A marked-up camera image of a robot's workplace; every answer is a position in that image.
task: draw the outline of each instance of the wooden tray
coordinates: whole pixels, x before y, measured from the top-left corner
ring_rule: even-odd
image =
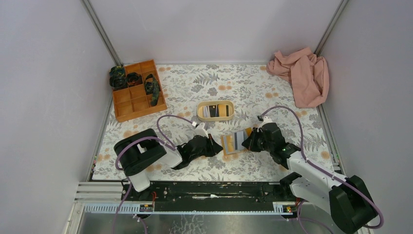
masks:
[[[156,106],[150,106],[152,94],[146,95],[144,84],[132,87],[129,86],[126,89],[113,91],[113,105],[117,121],[124,122],[130,119],[163,111],[168,108],[165,103],[161,82],[153,60],[125,66],[125,71],[126,75],[132,72],[140,74],[142,76],[142,80],[145,80],[149,74],[152,74],[158,81],[161,92],[159,93],[158,104]]]
[[[222,117],[205,117],[203,108],[205,106],[218,106],[218,105],[224,105],[228,106],[227,111],[228,111],[228,116],[222,116]],[[225,120],[230,120],[234,118],[235,114],[235,107],[234,103],[229,100],[220,100],[220,101],[203,101],[198,104],[198,107],[196,108],[196,114],[198,115],[198,119],[200,121],[206,121],[206,122],[211,122],[211,121],[225,121]]]

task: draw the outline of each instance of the black fabric item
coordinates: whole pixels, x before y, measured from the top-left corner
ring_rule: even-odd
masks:
[[[129,73],[126,76],[126,82],[129,86],[142,84],[142,76],[136,72]]]
[[[122,76],[113,76],[109,79],[109,85],[114,91],[125,89],[128,87],[126,80]]]

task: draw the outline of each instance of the cable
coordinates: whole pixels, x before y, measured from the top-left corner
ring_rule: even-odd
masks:
[[[120,167],[118,166],[118,163],[119,163],[120,158],[123,156],[123,154],[124,154],[130,147],[135,146],[135,145],[137,145],[139,142],[144,141],[144,140],[157,140],[157,141],[159,141],[161,144],[163,144],[163,145],[165,145],[166,147],[170,148],[171,150],[175,151],[175,147],[172,147],[172,146],[166,144],[163,140],[161,140],[161,139],[159,139],[159,138],[157,138],[157,137],[155,137],[155,136],[143,137],[143,138],[141,138],[141,139],[138,139],[138,140],[132,142],[132,143],[129,144],[128,146],[126,146],[126,147],[119,153],[119,155],[117,156],[117,158],[116,158],[116,160],[115,160],[115,167],[116,167],[116,169],[118,169],[118,170],[120,170],[120,171],[123,171],[123,168],[120,168]]]
[[[146,222],[141,217],[138,217],[138,220],[142,222],[145,234],[148,234],[148,227],[146,226]]]
[[[302,230],[303,230],[306,234],[309,234],[309,233],[307,232],[307,230],[304,228],[304,226],[302,225],[302,223],[301,223],[301,221],[308,221],[308,222],[312,222],[312,223],[319,224],[320,226],[325,227],[331,234],[334,234],[334,233],[333,233],[333,230],[331,230],[327,225],[323,224],[322,222],[317,221],[317,220],[314,220],[314,219],[310,219],[310,218],[301,218],[301,217],[300,217],[300,216],[301,216],[301,206],[302,206],[302,204],[303,204],[304,202],[305,202],[305,201],[301,201],[300,204],[298,205],[297,219],[296,219],[296,220],[300,223],[300,226],[301,226]]]
[[[126,179],[128,179],[129,181],[129,188],[128,188],[128,191],[125,193],[125,196],[123,196],[123,199],[120,201],[119,206],[116,208],[116,213],[115,213],[115,217],[113,218],[113,224],[112,224],[112,234],[115,233],[115,222],[116,222],[117,214],[119,213],[123,202],[126,200],[126,198],[128,197],[128,194],[131,192],[131,189],[132,189],[132,182],[129,180],[129,177],[126,177]]]
[[[183,120],[185,120],[186,122],[188,122],[188,123],[190,123],[190,124],[193,124],[194,122],[192,122],[192,121],[190,121],[190,120],[188,120],[188,119],[186,119],[186,118],[184,118],[184,117],[180,117],[180,116],[176,116],[176,115],[163,115],[163,116],[159,117],[158,121],[156,122],[156,126],[158,127],[158,131],[159,131],[160,134],[172,145],[172,147],[174,148],[174,151],[175,151],[176,146],[175,146],[175,145],[173,144],[173,142],[161,131],[161,128],[159,127],[159,121],[160,121],[162,118],[165,118],[165,117],[176,117],[176,118],[180,118],[180,119],[183,119]]]
[[[146,222],[145,222],[141,217],[139,217],[138,214],[134,214],[132,218],[135,218],[135,217],[137,217],[137,219],[138,219],[137,222],[138,222],[138,223],[139,223],[140,221],[142,221],[143,229],[144,229],[144,231],[145,231],[145,234],[148,234],[148,226],[146,225]]]
[[[296,207],[298,207],[298,203],[300,202],[300,198],[299,197],[297,197],[297,199],[296,199],[296,203],[295,203],[295,205],[296,205]]]
[[[120,167],[118,166],[118,163],[119,163],[120,158],[123,156],[123,154],[124,154],[130,147],[135,146],[135,145],[137,145],[139,142],[144,141],[144,140],[157,140],[157,141],[159,141],[161,144],[163,144],[163,145],[165,145],[166,147],[170,148],[171,150],[175,150],[175,148],[173,148],[172,146],[170,146],[170,145],[168,145],[168,144],[165,144],[165,142],[164,142],[163,140],[161,140],[161,139],[159,139],[159,138],[157,138],[157,137],[154,137],[154,136],[143,137],[143,138],[141,138],[141,139],[138,139],[138,140],[132,142],[132,143],[129,144],[128,146],[126,146],[126,147],[119,153],[119,155],[117,156],[117,158],[116,158],[116,160],[115,160],[115,167],[116,167],[116,169],[118,169],[118,170],[120,170],[120,171],[123,171],[123,168],[120,168]],[[118,206],[117,209],[116,209],[115,217],[113,218],[112,233],[114,233],[114,230],[115,230],[115,221],[116,221],[117,214],[119,213],[119,210],[120,210],[120,208],[122,207],[123,202],[126,200],[126,198],[128,197],[128,195],[129,195],[129,193],[131,192],[131,189],[132,189],[132,182],[129,180],[129,177],[127,176],[126,179],[129,181],[129,188],[128,188],[128,190],[126,191],[125,195],[123,196],[123,199],[120,201],[120,204],[119,204],[119,206]],[[145,227],[145,233],[147,233],[146,224],[145,224],[145,222],[143,222],[143,223],[144,223],[144,227]]]
[[[156,199],[156,192],[152,192],[152,211],[155,211],[155,199]]]
[[[283,108],[283,109],[287,109],[288,111],[290,111],[291,113],[294,114],[294,116],[297,119],[298,122],[298,126],[300,127],[300,133],[301,133],[301,138],[300,138],[300,148],[301,148],[301,155],[302,158],[304,158],[304,160],[310,164],[312,167],[316,168],[317,170],[319,170],[320,172],[323,172],[324,174],[326,174],[327,176],[331,177],[332,179],[337,180],[338,182],[344,184],[345,186],[347,186],[348,188],[350,188],[351,190],[353,190],[354,192],[356,192],[360,197],[362,197],[364,200],[367,201],[367,203],[369,203],[374,209],[375,211],[378,213],[378,216],[380,218],[380,222],[376,225],[376,226],[369,226],[369,225],[364,225],[365,228],[370,228],[370,229],[379,229],[383,226],[384,224],[384,217],[383,217],[383,213],[381,212],[381,210],[366,196],[364,195],[362,192],[360,192],[358,189],[356,189],[355,187],[353,187],[352,185],[350,185],[349,183],[347,183],[346,181],[334,177],[333,174],[331,174],[330,172],[326,171],[325,169],[317,166],[316,164],[314,164],[313,162],[309,161],[307,159],[307,156],[304,153],[304,134],[303,134],[303,129],[302,129],[302,125],[301,125],[301,121],[299,119],[299,117],[297,116],[297,114],[290,108],[286,107],[286,106],[273,106],[271,108],[269,108],[268,110],[264,111],[261,116],[263,117],[265,114],[267,114],[269,111],[271,111],[272,109],[275,108]]]

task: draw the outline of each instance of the wooden compartment organizer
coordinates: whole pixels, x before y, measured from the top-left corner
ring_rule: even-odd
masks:
[[[150,106],[152,94],[146,95],[144,84],[113,91],[113,105],[117,121],[124,122],[167,109],[161,82],[153,60],[125,66],[125,71],[126,75],[132,72],[140,74],[142,80],[145,80],[148,75],[152,74],[153,78],[158,81],[161,91],[156,106]]]

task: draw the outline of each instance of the camouflage fabric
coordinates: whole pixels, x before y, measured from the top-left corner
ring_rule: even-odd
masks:
[[[125,78],[122,76],[112,76],[109,79],[109,85],[112,87],[114,91],[126,89],[128,87]]]
[[[158,81],[153,77],[152,74],[146,77],[145,79],[145,91],[146,95],[152,94],[152,101],[150,102],[151,106],[156,106],[158,104],[160,87]]]
[[[109,76],[111,76],[111,77],[113,77],[113,76],[125,77],[126,76],[125,68],[121,67],[121,66],[115,66],[115,67],[111,68],[111,71],[109,72]]]

